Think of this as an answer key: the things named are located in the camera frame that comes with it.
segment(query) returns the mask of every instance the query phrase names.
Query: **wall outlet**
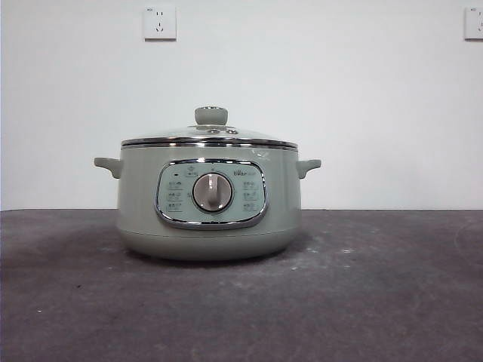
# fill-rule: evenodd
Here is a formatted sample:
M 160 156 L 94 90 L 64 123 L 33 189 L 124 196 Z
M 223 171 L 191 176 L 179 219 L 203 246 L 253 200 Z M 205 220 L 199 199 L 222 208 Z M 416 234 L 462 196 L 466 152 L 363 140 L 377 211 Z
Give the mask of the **wall outlet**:
M 143 35 L 146 40 L 176 39 L 176 8 L 174 5 L 160 4 L 145 8 Z
M 483 8 L 465 9 L 465 39 L 483 40 Z

